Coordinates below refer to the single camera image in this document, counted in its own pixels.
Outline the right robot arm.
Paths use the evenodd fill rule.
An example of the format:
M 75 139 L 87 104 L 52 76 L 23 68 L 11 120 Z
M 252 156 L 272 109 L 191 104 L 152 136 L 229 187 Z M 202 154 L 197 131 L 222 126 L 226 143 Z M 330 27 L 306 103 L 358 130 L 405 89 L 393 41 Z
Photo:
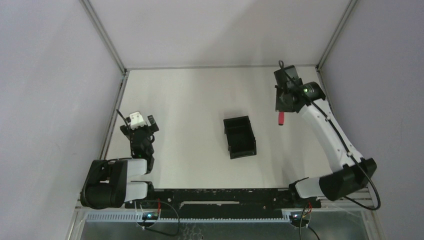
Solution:
M 330 201 L 344 198 L 364 209 L 376 211 L 382 202 L 372 176 L 377 170 L 373 158 L 364 156 L 353 146 L 332 113 L 327 96 L 317 82 L 303 83 L 296 67 L 278 62 L 274 72 L 276 80 L 275 110 L 278 123 L 283 125 L 285 113 L 299 114 L 312 128 L 327 157 L 331 174 L 305 177 L 289 185 L 289 203 L 302 208 L 309 199 L 326 197 Z M 350 194 L 370 185 L 377 204 L 366 206 L 349 197 Z

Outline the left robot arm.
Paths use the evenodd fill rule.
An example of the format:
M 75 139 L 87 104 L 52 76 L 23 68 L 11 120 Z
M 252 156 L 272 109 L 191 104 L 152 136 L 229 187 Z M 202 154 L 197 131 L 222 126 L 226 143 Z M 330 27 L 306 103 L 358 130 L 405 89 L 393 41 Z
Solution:
M 149 209 L 157 196 L 149 181 L 134 180 L 150 174 L 154 167 L 154 133 L 159 127 L 152 115 L 144 118 L 140 112 L 131 113 L 120 126 L 129 140 L 130 157 L 93 160 L 80 192 L 80 203 L 94 210 L 120 208 L 124 203 L 137 201 Z

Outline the red-handled screwdriver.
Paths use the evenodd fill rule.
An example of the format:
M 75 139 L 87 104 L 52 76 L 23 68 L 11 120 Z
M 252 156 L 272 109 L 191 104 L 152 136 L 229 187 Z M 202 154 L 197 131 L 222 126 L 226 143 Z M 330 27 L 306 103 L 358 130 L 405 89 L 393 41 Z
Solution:
M 285 124 L 285 113 L 283 111 L 280 111 L 278 113 L 278 125 L 283 126 Z

